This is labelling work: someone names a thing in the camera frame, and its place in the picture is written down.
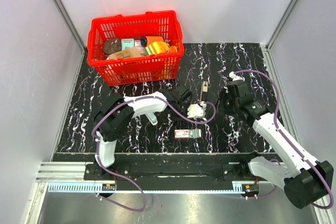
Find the small light blue stapler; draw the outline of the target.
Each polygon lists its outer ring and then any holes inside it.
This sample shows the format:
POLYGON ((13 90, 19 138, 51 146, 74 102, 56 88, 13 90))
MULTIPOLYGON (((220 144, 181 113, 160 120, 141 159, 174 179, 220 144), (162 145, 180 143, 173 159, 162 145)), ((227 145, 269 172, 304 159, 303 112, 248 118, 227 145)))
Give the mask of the small light blue stapler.
POLYGON ((148 118, 148 120, 150 121, 150 123, 152 125, 157 125, 157 117, 155 116, 154 113, 150 112, 148 114, 146 114, 146 117, 148 118))

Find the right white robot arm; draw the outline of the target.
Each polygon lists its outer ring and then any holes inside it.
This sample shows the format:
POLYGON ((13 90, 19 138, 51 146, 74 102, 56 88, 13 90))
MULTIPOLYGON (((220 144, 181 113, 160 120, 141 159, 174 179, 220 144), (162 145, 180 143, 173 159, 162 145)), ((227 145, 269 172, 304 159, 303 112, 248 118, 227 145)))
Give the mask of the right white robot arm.
POLYGON ((309 154, 290 133, 274 119, 275 113, 256 99, 243 80, 232 80, 220 93, 218 110, 237 116, 261 135, 276 151, 284 165, 275 164, 260 154, 248 154, 233 170, 245 180, 261 177, 282 189, 288 200, 302 209, 328 195, 334 169, 327 162, 309 154))

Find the white black stapler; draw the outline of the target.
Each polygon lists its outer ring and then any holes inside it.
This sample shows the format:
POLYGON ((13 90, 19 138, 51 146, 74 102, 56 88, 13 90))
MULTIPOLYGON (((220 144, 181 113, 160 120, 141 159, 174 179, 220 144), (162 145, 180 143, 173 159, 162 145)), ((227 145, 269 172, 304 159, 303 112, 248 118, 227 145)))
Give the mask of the white black stapler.
POLYGON ((207 97, 208 97, 208 82, 203 81, 202 82, 202 87, 201 87, 199 102, 206 102, 207 97))

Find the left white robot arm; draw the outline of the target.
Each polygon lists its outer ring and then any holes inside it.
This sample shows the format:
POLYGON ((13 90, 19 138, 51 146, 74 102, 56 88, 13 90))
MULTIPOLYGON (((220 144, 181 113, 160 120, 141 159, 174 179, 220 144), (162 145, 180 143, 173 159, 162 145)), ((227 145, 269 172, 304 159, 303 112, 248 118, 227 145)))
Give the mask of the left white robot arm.
POLYGON ((138 97, 123 97, 119 93, 114 93, 109 103, 103 106, 93 118, 92 133, 99 143, 98 154, 95 156, 98 163, 96 174, 104 180, 112 177, 117 140, 125 134, 133 118, 146 115, 155 125, 154 114, 172 110, 171 106, 183 116, 187 116, 191 98, 192 92, 185 86, 161 89, 138 97))

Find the red white staples box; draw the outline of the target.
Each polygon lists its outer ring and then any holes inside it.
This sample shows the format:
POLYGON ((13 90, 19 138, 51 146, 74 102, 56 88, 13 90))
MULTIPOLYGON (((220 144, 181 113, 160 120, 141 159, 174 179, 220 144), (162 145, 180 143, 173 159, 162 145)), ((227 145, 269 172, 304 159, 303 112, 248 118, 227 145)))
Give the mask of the red white staples box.
POLYGON ((175 130, 175 138, 200 138, 202 137, 201 129, 189 129, 189 130, 175 130))

